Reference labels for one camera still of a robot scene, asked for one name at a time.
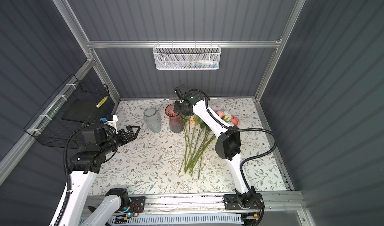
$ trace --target white cable tray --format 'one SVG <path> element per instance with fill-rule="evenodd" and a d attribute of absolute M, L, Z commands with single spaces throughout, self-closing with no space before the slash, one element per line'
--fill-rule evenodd
<path fill-rule="evenodd" d="M 155 44 L 153 56 L 159 70 L 217 70 L 219 69 L 220 45 L 195 47 L 170 47 Z"/>
<path fill-rule="evenodd" d="M 238 224 L 241 225 L 241 215 L 235 213 L 200 213 L 200 214 L 152 214 L 152 215 L 142 215 L 138 217 L 130 218 L 126 223 L 114 223 L 116 216 L 112 216 L 108 223 L 112 226 L 119 225 L 183 225 L 183 224 Z M 82 216 L 80 218 L 79 225 L 87 219 L 88 217 Z"/>

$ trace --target black wire basket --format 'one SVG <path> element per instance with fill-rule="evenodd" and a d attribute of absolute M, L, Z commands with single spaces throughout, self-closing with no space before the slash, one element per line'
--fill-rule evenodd
<path fill-rule="evenodd" d="M 24 131 L 41 145 L 49 147 L 64 147 L 75 130 L 105 118 L 114 107 L 108 86 L 100 83 L 76 80 L 62 95 L 56 97 L 55 103 L 48 109 L 39 110 L 43 114 L 35 115 L 33 119 L 37 118 L 37 121 L 32 119 L 24 127 Z M 68 148 L 78 149 L 83 143 L 83 135 L 77 133 Z"/>

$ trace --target pink glass vase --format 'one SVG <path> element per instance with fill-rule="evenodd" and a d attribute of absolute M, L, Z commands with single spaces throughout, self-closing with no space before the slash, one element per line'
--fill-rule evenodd
<path fill-rule="evenodd" d="M 179 133 L 184 130 L 184 121 L 180 114 L 173 111 L 175 104 L 169 104 L 166 107 L 166 115 L 169 116 L 169 128 L 174 133 Z"/>

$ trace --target white flower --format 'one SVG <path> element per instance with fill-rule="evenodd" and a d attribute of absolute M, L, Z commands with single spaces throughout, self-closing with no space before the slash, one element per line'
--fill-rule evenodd
<path fill-rule="evenodd" d="M 224 113 L 224 116 L 223 116 L 223 120 L 225 121 L 225 122 L 229 122 L 229 121 L 231 121 L 231 119 L 232 119 L 232 115 L 231 114 L 229 114 L 229 113 Z"/>

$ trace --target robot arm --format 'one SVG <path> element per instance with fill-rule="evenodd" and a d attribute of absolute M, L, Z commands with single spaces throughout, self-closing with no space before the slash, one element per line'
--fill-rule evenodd
<path fill-rule="evenodd" d="M 235 182 L 235 191 L 239 206 L 248 208 L 253 204 L 256 192 L 253 186 L 250 188 L 246 186 L 245 180 L 247 181 L 247 184 L 250 185 L 247 177 L 245 177 L 245 180 L 243 180 L 242 177 L 242 170 L 240 169 L 242 161 L 240 154 L 240 132 L 227 129 L 238 129 L 238 127 L 231 127 L 228 123 L 219 118 L 219 116 L 207 106 L 206 100 L 208 100 L 208 96 L 206 95 L 205 98 L 202 97 L 200 93 L 203 92 L 199 90 L 196 91 L 195 89 L 189 90 L 185 85 L 177 87 L 175 92 L 180 99 L 175 102 L 175 113 L 186 116 L 192 116 L 193 114 L 198 115 L 216 135 L 217 142 L 215 151 L 220 158 L 227 162 L 231 171 Z"/>
<path fill-rule="evenodd" d="M 80 146 L 79 151 L 70 159 L 68 170 L 70 171 L 71 187 L 65 186 L 51 220 L 51 226 L 79 224 L 89 189 L 100 171 L 101 164 L 106 161 L 106 155 L 116 152 L 118 147 L 137 138 L 139 126 L 127 126 L 127 131 L 124 129 L 117 131 L 117 121 L 116 115 L 108 115 L 107 118 L 102 118 L 100 123 L 90 124 L 82 130 L 84 141 L 87 143 Z M 132 128 L 137 129 L 136 133 L 133 133 Z M 129 205 L 126 189 L 111 189 L 106 194 L 103 203 L 89 216 L 84 225 L 104 225 L 115 211 L 124 212 Z"/>
<path fill-rule="evenodd" d="M 204 121 L 204 123 L 206 123 L 210 129 L 212 129 L 212 132 L 216 135 L 217 138 L 222 137 L 222 138 L 226 139 L 227 138 L 226 133 L 228 133 L 228 129 L 221 127 L 209 115 L 209 113 L 207 112 L 207 109 L 205 108 L 205 100 L 200 100 L 196 103 L 196 105 L 193 106 L 194 114 L 198 115 Z M 211 107 L 208 106 L 208 109 L 211 111 L 211 113 L 214 115 L 214 117 L 216 117 L 218 120 L 221 121 L 221 123 L 223 123 L 224 125 L 226 125 L 228 127 L 231 126 L 228 123 L 226 123 L 223 119 L 221 119 L 214 112 L 214 110 L 212 110 Z M 217 147 L 215 147 L 216 152 L 218 152 L 219 156 L 222 159 L 225 159 L 225 161 L 227 162 L 229 170 L 231 171 L 231 174 L 233 176 L 233 180 L 235 181 L 236 190 L 241 194 L 248 192 L 248 188 L 246 187 L 246 185 L 242 179 L 241 173 L 240 173 L 240 163 L 241 163 L 240 142 L 238 142 L 238 144 L 235 143 L 233 145 L 235 147 L 235 149 L 233 149 L 232 151 L 235 154 L 232 156 L 231 160 L 229 160 L 228 156 L 225 155 L 225 152 L 224 152 L 225 149 L 221 148 L 222 145 L 221 144 L 220 145 L 216 144 L 216 145 L 217 145 Z"/>

